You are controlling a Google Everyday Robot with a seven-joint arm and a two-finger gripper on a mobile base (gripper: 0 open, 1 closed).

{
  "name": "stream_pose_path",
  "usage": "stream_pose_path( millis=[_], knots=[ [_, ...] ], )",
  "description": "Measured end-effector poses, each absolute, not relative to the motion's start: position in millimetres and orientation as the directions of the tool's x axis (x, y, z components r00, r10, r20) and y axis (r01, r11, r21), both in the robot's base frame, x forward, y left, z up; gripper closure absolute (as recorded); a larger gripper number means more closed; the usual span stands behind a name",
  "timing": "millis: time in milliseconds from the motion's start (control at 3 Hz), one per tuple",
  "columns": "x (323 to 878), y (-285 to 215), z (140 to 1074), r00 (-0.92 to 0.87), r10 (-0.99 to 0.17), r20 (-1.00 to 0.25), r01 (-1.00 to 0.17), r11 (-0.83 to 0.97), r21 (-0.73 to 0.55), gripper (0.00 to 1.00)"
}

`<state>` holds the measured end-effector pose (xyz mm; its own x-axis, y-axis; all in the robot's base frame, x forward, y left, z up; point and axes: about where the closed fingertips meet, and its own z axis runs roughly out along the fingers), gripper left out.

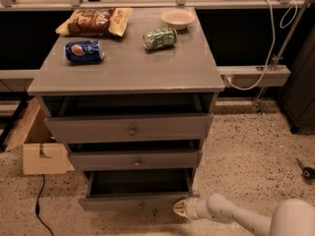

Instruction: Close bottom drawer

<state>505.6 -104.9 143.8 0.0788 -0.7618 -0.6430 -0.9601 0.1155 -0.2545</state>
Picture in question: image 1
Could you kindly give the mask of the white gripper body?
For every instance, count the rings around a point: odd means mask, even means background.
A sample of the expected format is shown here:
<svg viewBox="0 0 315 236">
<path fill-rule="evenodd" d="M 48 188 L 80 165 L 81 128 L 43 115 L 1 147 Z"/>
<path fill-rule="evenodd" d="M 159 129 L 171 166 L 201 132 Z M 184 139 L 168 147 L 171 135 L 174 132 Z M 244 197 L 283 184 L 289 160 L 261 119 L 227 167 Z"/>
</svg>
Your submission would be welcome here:
<svg viewBox="0 0 315 236">
<path fill-rule="evenodd" d="M 210 217 L 206 199 L 189 198 L 186 201 L 185 210 L 186 210 L 188 218 L 192 220 Z"/>
</svg>

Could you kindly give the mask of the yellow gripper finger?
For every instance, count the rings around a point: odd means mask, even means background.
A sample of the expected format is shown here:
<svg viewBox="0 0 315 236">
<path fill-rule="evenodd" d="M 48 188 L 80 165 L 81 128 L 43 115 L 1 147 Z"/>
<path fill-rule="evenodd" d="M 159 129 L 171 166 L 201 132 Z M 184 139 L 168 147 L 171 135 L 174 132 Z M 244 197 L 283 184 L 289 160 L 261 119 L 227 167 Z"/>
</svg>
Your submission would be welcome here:
<svg viewBox="0 0 315 236">
<path fill-rule="evenodd" d="M 177 215 L 181 216 L 181 217 L 184 217 L 184 218 L 189 218 L 186 211 L 184 210 L 175 210 L 174 211 Z"/>
<path fill-rule="evenodd" d="M 183 210 L 186 208 L 186 204 L 187 204 L 187 199 L 180 200 L 174 204 L 173 209 L 174 210 Z"/>
</svg>

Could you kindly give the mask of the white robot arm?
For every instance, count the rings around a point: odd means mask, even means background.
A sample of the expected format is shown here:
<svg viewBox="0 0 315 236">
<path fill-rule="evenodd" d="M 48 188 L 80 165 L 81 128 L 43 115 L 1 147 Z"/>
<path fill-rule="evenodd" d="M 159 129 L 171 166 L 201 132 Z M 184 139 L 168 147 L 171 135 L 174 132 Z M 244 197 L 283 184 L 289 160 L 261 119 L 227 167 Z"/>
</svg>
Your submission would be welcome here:
<svg viewBox="0 0 315 236">
<path fill-rule="evenodd" d="M 315 206 L 299 199 L 282 201 L 271 217 L 237 206 L 221 194 L 181 200 L 173 211 L 191 220 L 234 221 L 254 236 L 315 236 Z"/>
</svg>

